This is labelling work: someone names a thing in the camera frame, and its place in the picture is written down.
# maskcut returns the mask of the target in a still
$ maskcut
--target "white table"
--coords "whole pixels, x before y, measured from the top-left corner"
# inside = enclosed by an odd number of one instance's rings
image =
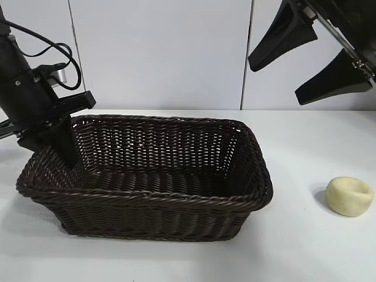
[[[73,237],[47,209],[15,191],[31,153],[10,137],[0,141],[1,282],[376,281],[376,204],[361,217],[346,218],[327,207],[323,192],[336,176],[376,187],[376,112],[90,113],[241,120],[261,145],[274,199],[226,242]]]

